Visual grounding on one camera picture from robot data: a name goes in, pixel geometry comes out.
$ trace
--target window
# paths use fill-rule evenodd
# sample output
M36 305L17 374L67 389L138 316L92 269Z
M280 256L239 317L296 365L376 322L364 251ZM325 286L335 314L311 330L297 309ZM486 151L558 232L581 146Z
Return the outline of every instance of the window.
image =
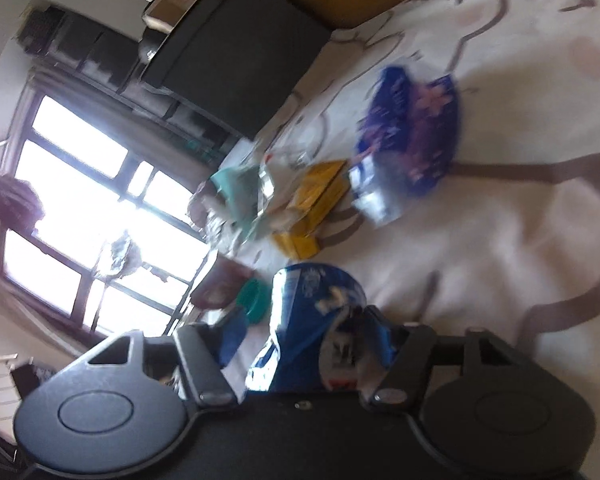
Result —
M168 333L207 252L186 222L191 193L49 96L36 103L15 176L45 217L33 236L1 233L4 277L74 334ZM124 231L142 266L105 280L98 263Z

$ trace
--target round black pad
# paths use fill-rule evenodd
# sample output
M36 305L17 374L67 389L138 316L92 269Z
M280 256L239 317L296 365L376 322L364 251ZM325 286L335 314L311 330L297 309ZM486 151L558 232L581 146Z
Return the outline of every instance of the round black pad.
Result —
M436 390L422 408L433 446L487 475L543 475L579 468L593 440L587 403L548 374L485 367Z
M160 453L184 427L180 398L142 370L142 333L103 345L43 383L16 412L16 439L40 465L64 473L114 474ZM122 355L102 362L100 356L111 357L116 345Z

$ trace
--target white rug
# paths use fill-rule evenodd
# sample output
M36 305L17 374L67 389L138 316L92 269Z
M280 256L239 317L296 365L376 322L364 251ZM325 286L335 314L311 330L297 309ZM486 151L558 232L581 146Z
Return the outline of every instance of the white rug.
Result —
M600 0L406 1L336 31L260 139L350 157L380 70L401 56L456 78L453 174L377 230L341 204L315 260L396 321L483 326L532 354L593 407L584 472L600 480ZM267 244L239 258L266 274L286 263ZM252 332L234 382L268 329Z

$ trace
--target yellow package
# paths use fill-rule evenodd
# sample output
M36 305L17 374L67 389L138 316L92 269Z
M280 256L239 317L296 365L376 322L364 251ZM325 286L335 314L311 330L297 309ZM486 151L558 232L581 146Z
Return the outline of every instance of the yellow package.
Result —
M289 233L298 237L313 233L348 190L346 160L320 162L309 167L288 206L301 215Z
M307 260L320 252L320 245L315 236L294 236L290 233L273 233L271 235L280 251L294 260Z

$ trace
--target teal item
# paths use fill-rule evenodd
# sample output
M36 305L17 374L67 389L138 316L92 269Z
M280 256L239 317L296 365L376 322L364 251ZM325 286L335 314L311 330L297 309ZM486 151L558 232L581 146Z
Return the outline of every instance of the teal item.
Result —
M211 177L244 236L258 217L259 171L258 166L240 166L224 168Z
M257 278L251 278L240 289L235 304L247 313L249 323L256 324L271 306L271 286Z

